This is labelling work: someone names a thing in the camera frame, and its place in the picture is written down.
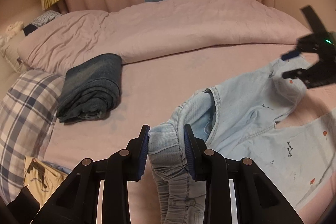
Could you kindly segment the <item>beige pillow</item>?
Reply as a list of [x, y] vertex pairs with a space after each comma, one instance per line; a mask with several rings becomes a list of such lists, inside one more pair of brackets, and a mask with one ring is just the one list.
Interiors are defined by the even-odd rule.
[[20, 32], [1, 47], [2, 57], [13, 68], [13, 70], [19, 74], [27, 71], [27, 67], [21, 62], [18, 55], [18, 46], [24, 38], [25, 34]]

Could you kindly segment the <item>yellow patterned cloth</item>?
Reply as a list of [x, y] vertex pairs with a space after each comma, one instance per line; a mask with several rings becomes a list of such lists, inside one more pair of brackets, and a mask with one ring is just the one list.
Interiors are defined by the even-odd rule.
[[26, 156], [24, 162], [24, 186], [42, 207], [68, 174], [34, 157]]

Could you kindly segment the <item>plaid blue white pillow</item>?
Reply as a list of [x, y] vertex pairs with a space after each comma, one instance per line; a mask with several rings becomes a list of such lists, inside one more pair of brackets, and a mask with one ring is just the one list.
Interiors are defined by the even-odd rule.
[[30, 70], [1, 101], [1, 197], [16, 198], [24, 186], [25, 157], [44, 158], [56, 122], [64, 77]]

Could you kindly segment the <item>pink bed sheet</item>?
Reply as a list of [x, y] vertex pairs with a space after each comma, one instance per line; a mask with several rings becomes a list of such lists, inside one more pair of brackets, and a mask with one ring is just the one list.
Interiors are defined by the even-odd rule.
[[[119, 106], [100, 121], [56, 122], [44, 160], [74, 169], [80, 160], [109, 158], [136, 138], [143, 124], [167, 121], [195, 91], [259, 69], [292, 45], [246, 44], [205, 48], [123, 66]], [[280, 127], [299, 126], [335, 108], [335, 84], [309, 89]], [[160, 223], [157, 189], [150, 162], [140, 182], [129, 183], [131, 223]]]

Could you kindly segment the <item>light blue strawberry pants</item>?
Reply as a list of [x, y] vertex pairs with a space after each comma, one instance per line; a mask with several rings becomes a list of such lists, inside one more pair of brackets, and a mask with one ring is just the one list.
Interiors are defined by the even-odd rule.
[[302, 57], [275, 60], [198, 91], [149, 131], [162, 223], [203, 220], [206, 185], [188, 173], [185, 124], [224, 157], [251, 158], [305, 223], [319, 220], [335, 193], [335, 111], [301, 126], [276, 126], [306, 93], [300, 80], [283, 79], [282, 73], [307, 66]]

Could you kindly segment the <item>pink folded duvet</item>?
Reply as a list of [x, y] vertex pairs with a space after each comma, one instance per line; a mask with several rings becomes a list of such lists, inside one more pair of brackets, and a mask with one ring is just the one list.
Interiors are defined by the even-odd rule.
[[104, 53], [131, 64], [219, 45], [294, 44], [308, 33], [255, 0], [165, 0], [64, 14], [26, 36], [18, 56], [28, 67], [65, 75]]

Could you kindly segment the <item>folded dark grey jeans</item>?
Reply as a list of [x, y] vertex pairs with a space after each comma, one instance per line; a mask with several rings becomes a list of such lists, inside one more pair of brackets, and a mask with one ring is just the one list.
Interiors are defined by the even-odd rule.
[[56, 117], [60, 123], [104, 119], [121, 100], [122, 59], [96, 56], [67, 71]]

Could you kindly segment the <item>white plush toy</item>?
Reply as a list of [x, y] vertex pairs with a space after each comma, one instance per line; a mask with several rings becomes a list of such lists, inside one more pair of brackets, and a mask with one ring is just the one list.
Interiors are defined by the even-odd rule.
[[7, 43], [15, 35], [21, 32], [23, 28], [24, 28], [24, 23], [22, 21], [18, 21], [18, 22], [10, 24], [5, 30], [5, 33], [1, 35], [1, 44]]

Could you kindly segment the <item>blue striped pillow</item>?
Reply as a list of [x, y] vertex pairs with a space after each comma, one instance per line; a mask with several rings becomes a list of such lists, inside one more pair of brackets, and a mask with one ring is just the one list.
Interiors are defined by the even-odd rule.
[[44, 12], [42, 15], [39, 15], [31, 23], [23, 28], [25, 36], [28, 36], [30, 33], [34, 32], [41, 26], [44, 26], [59, 16], [62, 16], [62, 14], [57, 11], [49, 10]]

